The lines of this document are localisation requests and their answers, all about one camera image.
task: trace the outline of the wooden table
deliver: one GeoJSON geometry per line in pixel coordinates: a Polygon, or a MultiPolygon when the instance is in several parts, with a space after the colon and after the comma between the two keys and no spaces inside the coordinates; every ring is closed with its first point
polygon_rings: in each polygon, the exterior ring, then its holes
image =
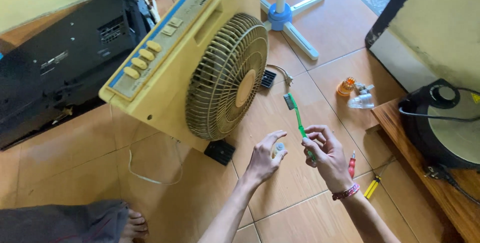
{"type": "MultiPolygon", "coordinates": [[[[424,176],[424,158],[405,135],[400,122],[398,103],[399,99],[392,100],[375,107],[372,113],[445,211],[465,242],[480,242],[480,206],[470,201],[446,181],[424,176]]],[[[472,170],[452,170],[451,173],[466,192],[480,199],[480,174],[472,170]]]]}

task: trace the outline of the small bottle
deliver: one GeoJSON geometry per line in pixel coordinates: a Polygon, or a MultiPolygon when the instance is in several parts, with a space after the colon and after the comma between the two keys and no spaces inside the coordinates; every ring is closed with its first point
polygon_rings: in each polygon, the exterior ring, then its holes
{"type": "Polygon", "coordinates": [[[285,150],[285,145],[282,142],[277,142],[272,149],[272,158],[275,158],[276,154],[282,150],[285,150]]]}
{"type": "Polygon", "coordinates": [[[372,94],[368,93],[350,99],[347,104],[350,108],[372,109],[375,107],[375,104],[371,98],[372,94]]]}
{"type": "Polygon", "coordinates": [[[342,81],[337,88],[336,91],[341,96],[349,96],[350,93],[355,89],[355,79],[352,77],[348,77],[346,80],[342,81]]]}

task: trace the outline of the fan center hub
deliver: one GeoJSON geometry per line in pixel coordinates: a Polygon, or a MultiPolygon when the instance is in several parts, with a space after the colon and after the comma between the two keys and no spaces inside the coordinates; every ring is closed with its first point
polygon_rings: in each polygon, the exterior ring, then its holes
{"type": "Polygon", "coordinates": [[[250,69],[245,77],[243,77],[240,86],[238,86],[237,97],[235,98],[235,106],[237,106],[237,108],[242,107],[247,101],[248,96],[254,88],[256,74],[257,72],[254,69],[250,69]]]}

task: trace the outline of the hand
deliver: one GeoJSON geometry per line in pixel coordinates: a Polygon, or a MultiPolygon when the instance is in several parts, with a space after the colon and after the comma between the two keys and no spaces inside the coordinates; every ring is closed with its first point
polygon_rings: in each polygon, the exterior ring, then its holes
{"type": "Polygon", "coordinates": [[[307,156],[307,165],[316,167],[325,180],[328,189],[335,193],[349,189],[353,180],[349,174],[349,166],[343,154],[342,144],[325,125],[313,125],[305,129],[307,138],[302,139],[307,156]],[[308,151],[315,154],[317,161],[312,161],[308,151]]]}
{"type": "Polygon", "coordinates": [[[286,150],[282,150],[277,153],[274,159],[272,159],[271,152],[273,144],[286,135],[285,131],[277,130],[267,135],[261,142],[259,142],[253,148],[250,163],[243,177],[252,180],[256,186],[259,186],[270,178],[273,173],[278,170],[280,162],[288,153],[286,150]]]}

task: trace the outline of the fan grille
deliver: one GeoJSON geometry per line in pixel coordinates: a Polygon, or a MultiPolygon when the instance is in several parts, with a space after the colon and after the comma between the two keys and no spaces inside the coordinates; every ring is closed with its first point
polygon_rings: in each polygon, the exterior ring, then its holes
{"type": "Polygon", "coordinates": [[[236,14],[217,32],[190,80],[185,115],[193,134],[216,141],[240,123],[262,81],[267,55],[268,33],[255,17],[236,14]],[[252,90],[237,107],[240,83],[251,70],[252,90]]]}

